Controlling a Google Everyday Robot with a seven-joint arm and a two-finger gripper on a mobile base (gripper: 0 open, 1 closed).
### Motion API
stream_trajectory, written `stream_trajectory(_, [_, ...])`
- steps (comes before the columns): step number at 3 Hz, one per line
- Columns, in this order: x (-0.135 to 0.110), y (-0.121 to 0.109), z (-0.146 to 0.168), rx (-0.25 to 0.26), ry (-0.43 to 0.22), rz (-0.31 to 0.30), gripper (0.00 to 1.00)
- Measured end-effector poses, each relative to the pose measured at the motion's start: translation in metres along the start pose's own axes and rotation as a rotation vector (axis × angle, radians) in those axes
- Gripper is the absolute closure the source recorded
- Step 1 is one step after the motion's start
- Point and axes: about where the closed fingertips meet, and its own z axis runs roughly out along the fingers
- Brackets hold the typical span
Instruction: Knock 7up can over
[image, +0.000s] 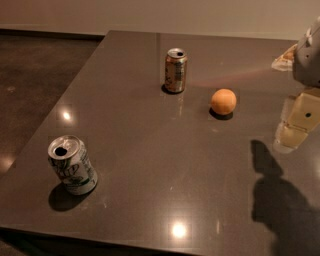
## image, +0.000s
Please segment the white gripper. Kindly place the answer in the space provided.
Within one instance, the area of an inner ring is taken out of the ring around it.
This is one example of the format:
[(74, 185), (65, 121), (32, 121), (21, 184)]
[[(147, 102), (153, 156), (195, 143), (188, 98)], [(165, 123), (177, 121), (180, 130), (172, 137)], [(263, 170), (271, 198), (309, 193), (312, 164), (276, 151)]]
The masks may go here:
[[(293, 77), (309, 87), (320, 86), (320, 17), (298, 41), (294, 52)], [(320, 89), (308, 88), (289, 96), (283, 105), (273, 146), (280, 153), (296, 150), (320, 124)]]

